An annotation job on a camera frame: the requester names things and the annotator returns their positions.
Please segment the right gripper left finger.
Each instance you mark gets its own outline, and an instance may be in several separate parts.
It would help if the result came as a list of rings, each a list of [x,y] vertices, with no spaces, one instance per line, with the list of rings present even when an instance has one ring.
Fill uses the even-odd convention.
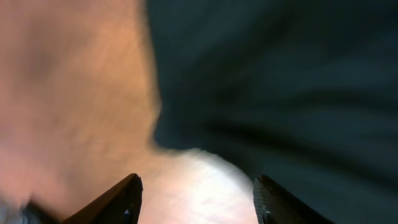
[[[142,180],[130,174],[87,206],[63,221],[34,202],[22,210],[28,224],[137,224],[142,205]]]

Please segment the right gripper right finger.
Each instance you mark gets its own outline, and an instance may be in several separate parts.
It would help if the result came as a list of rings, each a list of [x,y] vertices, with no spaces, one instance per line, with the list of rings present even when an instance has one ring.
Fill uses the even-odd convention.
[[[253,183],[259,224],[333,224],[266,175]]]

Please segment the black t-shirt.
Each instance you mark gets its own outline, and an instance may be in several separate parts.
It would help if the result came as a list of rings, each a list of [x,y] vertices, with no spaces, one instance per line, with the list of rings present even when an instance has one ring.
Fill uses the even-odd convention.
[[[396,0],[146,2],[154,141],[270,177],[334,223],[397,222]]]

